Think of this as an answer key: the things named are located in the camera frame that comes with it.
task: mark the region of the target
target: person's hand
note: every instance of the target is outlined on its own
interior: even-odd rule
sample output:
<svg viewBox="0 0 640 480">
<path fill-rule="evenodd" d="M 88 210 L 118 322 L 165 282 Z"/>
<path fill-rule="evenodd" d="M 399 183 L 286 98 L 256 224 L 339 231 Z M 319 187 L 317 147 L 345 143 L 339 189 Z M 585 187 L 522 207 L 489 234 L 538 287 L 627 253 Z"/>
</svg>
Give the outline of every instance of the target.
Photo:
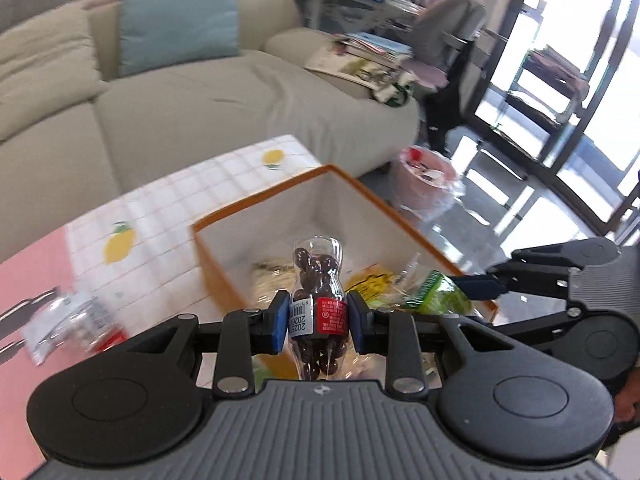
<svg viewBox="0 0 640 480">
<path fill-rule="evenodd" d="M 636 418 L 634 404 L 640 402 L 640 368 L 635 368 L 629 374 L 625 387 L 613 399 L 614 422 L 630 422 Z"/>
</svg>

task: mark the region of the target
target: orange box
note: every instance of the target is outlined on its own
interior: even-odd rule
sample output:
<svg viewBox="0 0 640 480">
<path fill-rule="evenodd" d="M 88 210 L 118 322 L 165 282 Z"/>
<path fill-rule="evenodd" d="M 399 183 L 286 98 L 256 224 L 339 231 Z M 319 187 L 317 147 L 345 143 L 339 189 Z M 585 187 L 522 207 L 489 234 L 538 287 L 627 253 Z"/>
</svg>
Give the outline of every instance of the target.
<svg viewBox="0 0 640 480">
<path fill-rule="evenodd" d="M 459 276 L 461 271 L 402 217 L 360 182 L 335 166 L 323 166 L 211 213 L 193 225 L 193 239 L 211 298 L 225 312 L 250 306 L 252 263 L 291 258 L 300 238 L 325 235 L 340 240 L 340 280 L 380 264 L 400 272 L 420 253 L 428 269 Z M 492 301 L 474 302 L 492 320 Z M 295 377 L 286 354 L 266 359 L 278 375 Z"/>
</svg>

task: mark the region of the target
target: pink chair seat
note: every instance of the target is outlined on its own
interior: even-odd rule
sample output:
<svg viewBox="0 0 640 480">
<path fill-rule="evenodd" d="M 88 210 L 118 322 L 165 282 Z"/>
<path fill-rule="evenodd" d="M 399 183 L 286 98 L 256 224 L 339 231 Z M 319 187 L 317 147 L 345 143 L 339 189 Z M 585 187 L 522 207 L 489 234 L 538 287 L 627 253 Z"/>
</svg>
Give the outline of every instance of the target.
<svg viewBox="0 0 640 480">
<path fill-rule="evenodd" d="M 402 68 L 413 72 L 417 83 L 424 88 L 437 91 L 449 84 L 447 75 L 442 70 L 416 59 L 408 59 L 402 63 Z"/>
</svg>

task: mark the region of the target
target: chair backrest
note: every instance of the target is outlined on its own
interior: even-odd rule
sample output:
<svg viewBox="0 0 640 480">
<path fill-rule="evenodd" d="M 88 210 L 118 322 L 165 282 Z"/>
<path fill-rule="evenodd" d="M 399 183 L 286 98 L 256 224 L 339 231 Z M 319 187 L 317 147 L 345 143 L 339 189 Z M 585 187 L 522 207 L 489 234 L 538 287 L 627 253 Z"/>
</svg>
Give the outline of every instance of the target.
<svg viewBox="0 0 640 480">
<path fill-rule="evenodd" d="M 486 19 L 486 8 L 479 0 L 440 0 L 416 18 L 408 43 L 415 59 L 445 72 L 456 58 L 446 34 L 471 40 Z"/>
</svg>

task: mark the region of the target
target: chocolate-covered nut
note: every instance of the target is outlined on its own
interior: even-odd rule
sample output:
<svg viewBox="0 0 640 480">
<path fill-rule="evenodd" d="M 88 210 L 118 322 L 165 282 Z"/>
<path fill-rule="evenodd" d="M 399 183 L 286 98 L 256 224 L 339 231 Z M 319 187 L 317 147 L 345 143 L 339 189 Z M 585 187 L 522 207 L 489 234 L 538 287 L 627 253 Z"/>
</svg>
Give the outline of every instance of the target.
<svg viewBox="0 0 640 480">
<path fill-rule="evenodd" d="M 300 379 L 303 381 L 311 381 L 311 363 L 304 363 L 300 368 Z"/>
<path fill-rule="evenodd" d="M 295 251 L 293 251 L 293 262 L 301 270 L 306 270 L 306 268 L 309 266 L 310 259 L 311 254 L 309 254 L 309 251 L 302 247 L 298 247 Z"/>
<path fill-rule="evenodd" d="M 331 357 L 339 359 L 347 352 L 347 343 L 343 340 L 332 339 L 327 342 L 327 351 L 331 353 Z"/>
<path fill-rule="evenodd" d="M 311 361 L 316 361 L 314 359 L 314 348 L 313 343 L 308 339 L 299 338 L 296 341 L 298 345 L 298 354 L 300 355 L 300 360 L 303 363 L 310 363 Z"/>
<path fill-rule="evenodd" d="M 309 295 L 309 293 L 302 288 L 299 288 L 296 292 L 293 293 L 293 301 L 305 300 L 306 298 L 310 297 L 311 296 Z"/>
<path fill-rule="evenodd" d="M 334 358 L 328 359 L 327 356 L 324 356 L 320 359 L 319 365 L 323 374 L 333 375 L 338 371 L 338 361 Z"/>
<path fill-rule="evenodd" d="M 318 260 L 320 261 L 320 268 L 322 269 L 322 272 L 333 274 L 338 271 L 338 262 L 330 254 L 320 254 L 320 256 L 318 256 Z"/>
<path fill-rule="evenodd" d="M 316 257 L 314 256 L 310 256 L 309 257 L 309 264 L 306 268 L 306 270 L 310 270 L 312 269 L 313 272 L 315 272 L 316 275 L 320 274 L 322 272 L 322 266 L 320 265 L 320 260 L 318 260 Z"/>
<path fill-rule="evenodd" d="M 311 380 L 315 381 L 320 376 L 320 367 L 318 363 L 312 363 L 311 365 Z"/>
<path fill-rule="evenodd" d="M 318 350 L 318 347 L 314 345 L 314 356 L 312 357 L 313 362 L 317 362 L 321 357 L 321 351 Z"/>
<path fill-rule="evenodd" d="M 316 291 L 320 294 L 321 298 L 334 298 L 334 288 L 332 286 L 332 280 L 328 276 L 321 275 L 316 282 Z"/>
<path fill-rule="evenodd" d="M 313 292 L 316 288 L 316 283 L 316 274 L 312 269 L 307 268 L 307 270 L 300 271 L 300 285 L 306 292 Z"/>
<path fill-rule="evenodd" d="M 313 339 L 314 352 L 320 355 L 322 352 L 326 352 L 327 339 Z"/>
</svg>

